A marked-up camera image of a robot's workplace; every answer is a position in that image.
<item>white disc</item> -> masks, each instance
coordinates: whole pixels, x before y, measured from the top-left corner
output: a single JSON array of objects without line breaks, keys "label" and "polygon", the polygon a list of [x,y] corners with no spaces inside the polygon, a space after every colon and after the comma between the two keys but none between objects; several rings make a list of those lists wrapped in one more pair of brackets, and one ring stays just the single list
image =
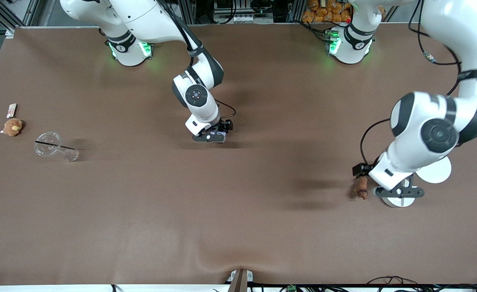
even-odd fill
[{"label": "white disc", "polygon": [[429,183],[442,183],[451,174],[451,161],[448,157],[421,168],[415,172],[421,179]]},{"label": "white disc", "polygon": [[403,208],[403,207],[408,207],[411,205],[414,201],[415,198],[387,198],[387,197],[382,197],[383,202],[385,202],[387,205],[389,205],[392,208]]}]

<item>green led light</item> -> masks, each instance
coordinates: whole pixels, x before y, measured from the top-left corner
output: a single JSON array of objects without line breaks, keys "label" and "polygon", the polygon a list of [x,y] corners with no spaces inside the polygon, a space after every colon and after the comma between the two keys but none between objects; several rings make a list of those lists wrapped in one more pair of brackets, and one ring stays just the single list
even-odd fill
[{"label": "green led light", "polygon": [[144,43],[144,42],[140,41],[140,47],[141,47],[141,49],[142,49],[142,51],[143,51],[143,55],[144,55],[145,57],[148,57],[148,56],[151,55],[152,49],[151,49],[150,44]]},{"label": "green led light", "polygon": [[329,53],[331,53],[333,55],[336,54],[337,49],[339,48],[340,44],[341,44],[341,38],[337,37],[337,39],[335,41],[333,41],[333,43],[331,44],[331,48],[329,50]]},{"label": "green led light", "polygon": [[114,48],[112,47],[112,45],[109,43],[109,48],[110,50],[112,51],[112,57],[114,57],[115,59],[117,59],[116,57],[116,52],[114,51]]}]

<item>black straw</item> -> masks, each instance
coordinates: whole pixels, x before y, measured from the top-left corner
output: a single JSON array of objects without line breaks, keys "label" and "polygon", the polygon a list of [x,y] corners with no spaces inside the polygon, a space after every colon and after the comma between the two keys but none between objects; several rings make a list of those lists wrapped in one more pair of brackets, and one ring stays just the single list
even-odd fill
[{"label": "black straw", "polygon": [[42,141],[35,141],[35,143],[38,143],[38,144],[45,144],[45,145],[49,145],[49,146],[58,146],[58,147],[60,147],[60,148],[65,148],[65,149],[76,150],[75,148],[71,148],[71,147],[67,147],[67,146],[61,146],[61,145],[57,145],[57,144],[51,144],[51,143],[42,142]]}]

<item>small card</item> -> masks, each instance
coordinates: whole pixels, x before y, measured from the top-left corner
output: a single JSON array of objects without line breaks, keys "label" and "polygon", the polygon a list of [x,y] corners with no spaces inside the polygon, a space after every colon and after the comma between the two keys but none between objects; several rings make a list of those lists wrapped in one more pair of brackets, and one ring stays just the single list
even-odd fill
[{"label": "small card", "polygon": [[17,104],[12,103],[10,105],[10,108],[8,109],[8,114],[6,115],[6,118],[13,118],[15,116],[15,111],[17,110]]}]

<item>cable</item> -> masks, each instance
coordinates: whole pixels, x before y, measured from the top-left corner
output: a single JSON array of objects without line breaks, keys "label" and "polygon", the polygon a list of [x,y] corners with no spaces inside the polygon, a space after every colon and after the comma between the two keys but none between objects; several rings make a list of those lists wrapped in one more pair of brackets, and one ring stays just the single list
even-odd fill
[{"label": "cable", "polygon": [[229,107],[229,108],[233,111],[232,114],[225,115],[225,116],[223,116],[223,117],[221,117],[221,118],[231,118],[231,117],[233,117],[235,114],[237,114],[237,110],[236,110],[234,107],[232,107],[231,105],[228,105],[228,104],[226,104],[226,103],[224,103],[224,102],[218,100],[217,98],[214,98],[214,100],[215,100],[216,102],[220,103],[221,105],[224,105],[225,107]]},{"label": "cable", "polygon": [[[166,13],[170,16],[170,19],[172,19],[172,21],[174,22],[175,26],[177,26],[177,29],[179,30],[179,33],[181,33],[181,35],[183,36],[183,39],[185,40],[187,50],[192,51],[193,50],[192,44],[190,43],[190,40],[188,39],[188,36],[186,35],[185,30],[181,27],[179,22],[177,22],[177,18],[176,18],[176,15],[174,13],[174,10],[172,9],[172,6],[171,5],[166,5],[165,0],[157,0],[157,2],[159,2],[159,4],[161,4],[164,11],[166,11]],[[193,57],[190,57],[190,66],[193,65],[193,61],[194,61]]]},{"label": "cable", "polygon": [[311,27],[311,24],[305,24],[305,22],[302,22],[302,21],[299,21],[299,20],[293,20],[292,22],[296,22],[297,24],[301,24],[304,28],[307,28],[308,30],[310,30],[312,32],[312,34],[314,34],[314,36],[317,39],[319,39],[321,42],[326,43],[326,44],[331,43],[331,41],[327,41],[326,39],[322,39],[318,34],[316,34],[316,33],[324,34],[325,30],[319,30],[319,29],[313,28],[313,27]]},{"label": "cable", "polygon": [[267,9],[262,9],[260,7],[260,0],[251,0],[251,5],[249,7],[251,7],[251,9],[253,9],[253,11],[255,11],[256,13],[270,13],[271,11],[273,11],[273,2],[271,2],[271,7]]},{"label": "cable", "polygon": [[225,22],[216,22],[215,19],[211,16],[211,4],[213,3],[214,0],[208,0],[208,4],[206,6],[206,16],[208,17],[209,19],[209,22],[211,24],[227,24],[228,22],[230,22],[234,17],[235,17],[235,14],[237,12],[237,2],[236,0],[232,0],[233,1],[233,5],[231,6],[231,14],[229,16],[229,18],[225,21]]},{"label": "cable", "polygon": [[[417,10],[419,9],[419,5],[421,6],[421,10],[419,11],[419,22],[417,24],[417,29],[413,29],[411,27],[411,22],[413,20],[413,17],[415,17],[415,14],[417,13]],[[417,33],[417,41],[419,42],[419,48],[421,49],[421,52],[422,52],[422,55],[424,55],[424,57],[430,61],[431,63],[435,64],[435,65],[456,65],[456,64],[460,64],[460,61],[459,59],[457,58],[457,55],[455,55],[455,53],[448,47],[445,46],[446,49],[448,49],[448,51],[450,51],[451,55],[453,56],[453,58],[455,59],[455,62],[452,62],[452,63],[439,63],[437,61],[435,61],[435,59],[433,58],[433,56],[431,54],[428,54],[425,50],[424,50],[424,47],[422,46],[422,41],[421,41],[421,35],[424,35],[426,37],[430,37],[430,35],[428,35],[427,33],[424,33],[421,31],[421,21],[422,21],[422,9],[424,8],[424,0],[419,0],[417,2],[417,5],[415,6],[415,9],[413,10],[413,13],[410,17],[410,21],[408,22],[408,29]]]},{"label": "cable", "polygon": [[[382,124],[383,122],[388,122],[389,120],[390,120],[389,118],[385,118],[384,120],[380,120],[379,122],[375,122],[374,124],[372,124],[372,126],[368,127],[368,129],[366,129],[365,133],[363,133],[363,137],[361,137],[361,142],[359,143],[359,151],[361,152],[361,157],[363,157],[363,161],[365,162],[365,164],[368,164],[368,161],[365,157],[365,152],[363,151],[363,141],[365,141],[365,137],[366,137],[367,133],[370,130],[372,130],[372,128],[377,126],[378,124]],[[384,279],[384,278],[387,278],[387,277],[379,277],[379,278],[372,279],[367,284],[370,284],[371,281],[375,281],[377,279]]]}]

